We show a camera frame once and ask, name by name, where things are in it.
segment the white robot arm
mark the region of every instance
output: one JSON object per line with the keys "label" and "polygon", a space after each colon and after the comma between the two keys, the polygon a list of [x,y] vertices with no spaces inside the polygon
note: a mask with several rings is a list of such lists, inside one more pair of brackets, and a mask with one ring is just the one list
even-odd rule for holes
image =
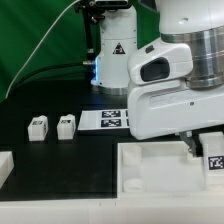
{"label": "white robot arm", "polygon": [[223,0],[142,3],[161,37],[131,55],[130,130],[137,139],[224,124]]}
{"label": "white robot arm", "polygon": [[100,21],[101,51],[95,59],[92,88],[105,94],[126,95],[129,83],[127,62],[137,51],[137,14],[128,0],[95,0],[104,9]]}

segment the white cube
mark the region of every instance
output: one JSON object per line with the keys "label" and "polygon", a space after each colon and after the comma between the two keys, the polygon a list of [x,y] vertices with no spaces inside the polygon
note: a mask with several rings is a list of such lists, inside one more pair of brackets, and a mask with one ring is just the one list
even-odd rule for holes
{"label": "white cube", "polygon": [[71,140],[73,139],[76,129],[75,116],[69,114],[62,116],[57,126],[58,139],[59,140]]}
{"label": "white cube", "polygon": [[48,132],[48,119],[46,116],[34,117],[28,127],[30,141],[44,141]]}
{"label": "white cube", "polygon": [[224,135],[222,132],[200,134],[204,173],[209,189],[224,189]]}
{"label": "white cube", "polygon": [[14,168],[12,152],[0,152],[0,188]]}

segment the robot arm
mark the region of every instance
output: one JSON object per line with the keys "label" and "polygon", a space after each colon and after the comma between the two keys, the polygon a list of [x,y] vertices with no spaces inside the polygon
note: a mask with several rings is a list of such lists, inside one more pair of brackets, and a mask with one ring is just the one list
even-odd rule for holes
{"label": "robot arm", "polygon": [[[156,3],[161,38],[128,62],[132,135],[146,139],[224,124],[224,1]],[[153,1],[147,5],[153,8]]]}

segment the white platform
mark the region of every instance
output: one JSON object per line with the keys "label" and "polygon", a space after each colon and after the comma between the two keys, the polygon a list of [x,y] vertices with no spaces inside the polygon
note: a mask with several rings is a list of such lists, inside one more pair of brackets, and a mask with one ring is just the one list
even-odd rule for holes
{"label": "white platform", "polygon": [[[142,147],[138,165],[123,164],[123,147]],[[145,191],[123,191],[130,178]],[[209,190],[203,162],[183,142],[118,145],[118,198],[0,203],[2,224],[223,224],[224,191]]]}

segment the black tabletop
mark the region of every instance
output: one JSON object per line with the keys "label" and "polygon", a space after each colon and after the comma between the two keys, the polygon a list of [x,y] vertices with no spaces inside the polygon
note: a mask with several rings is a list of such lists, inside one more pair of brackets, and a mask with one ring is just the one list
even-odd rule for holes
{"label": "black tabletop", "polygon": [[[76,131],[72,141],[57,140],[63,115],[83,110],[125,109],[126,96],[91,91],[84,80],[39,81],[24,85],[0,104],[0,151],[12,151],[15,168],[0,190],[0,201],[117,196],[117,143],[135,142],[128,129]],[[35,116],[48,117],[46,141],[28,141]],[[159,141],[179,140],[175,136]]]}

